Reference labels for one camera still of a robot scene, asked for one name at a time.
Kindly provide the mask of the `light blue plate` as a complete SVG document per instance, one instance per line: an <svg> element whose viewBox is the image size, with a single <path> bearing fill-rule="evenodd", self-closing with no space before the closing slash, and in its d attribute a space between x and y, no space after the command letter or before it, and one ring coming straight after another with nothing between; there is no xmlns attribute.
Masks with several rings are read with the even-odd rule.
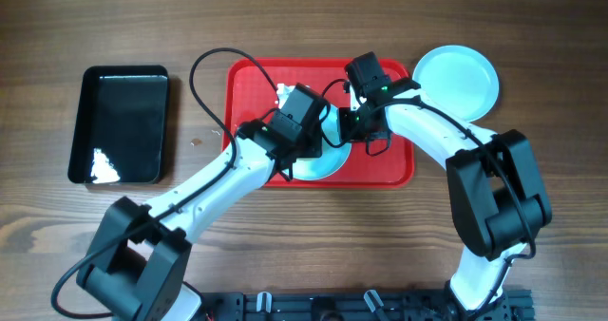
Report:
<svg viewBox="0 0 608 321"><path fill-rule="evenodd" d="M329 116L321 124L328 140L333 144L340 143L338 131L338 109L331 106ZM320 180L336 173L349 158L352 146L349 143L333 148L322 140L322 156L319 158L298 159L293 166L295 179Z"/></svg>
<svg viewBox="0 0 608 321"><path fill-rule="evenodd" d="M430 99L467 122L487 115L499 100L495 67L479 51L460 45L437 47L413 70Z"/></svg>

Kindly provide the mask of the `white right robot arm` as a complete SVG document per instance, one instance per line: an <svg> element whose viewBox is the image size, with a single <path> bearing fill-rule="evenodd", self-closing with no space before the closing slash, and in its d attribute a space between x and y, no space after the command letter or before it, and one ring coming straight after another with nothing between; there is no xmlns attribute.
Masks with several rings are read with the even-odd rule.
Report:
<svg viewBox="0 0 608 321"><path fill-rule="evenodd" d="M462 317L481 316L502 297L513 262L535 256L535 238L552 219L530 142L517 130L498 134L457 117L410 78L350 79L349 89L356 108L342 142L382 127L445 169L452 220L465 245L447 287Z"/></svg>

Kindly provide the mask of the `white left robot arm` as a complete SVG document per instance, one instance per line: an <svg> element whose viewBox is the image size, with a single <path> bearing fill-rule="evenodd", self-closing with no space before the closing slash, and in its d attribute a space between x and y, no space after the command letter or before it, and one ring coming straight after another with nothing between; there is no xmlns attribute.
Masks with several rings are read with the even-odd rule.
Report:
<svg viewBox="0 0 608 321"><path fill-rule="evenodd" d="M184 275L193 244L241 198L300 158L321 155L321 124L252 120L193 177L138 205L120 198L106 211L76 282L117 320L192 320L202 305Z"/></svg>

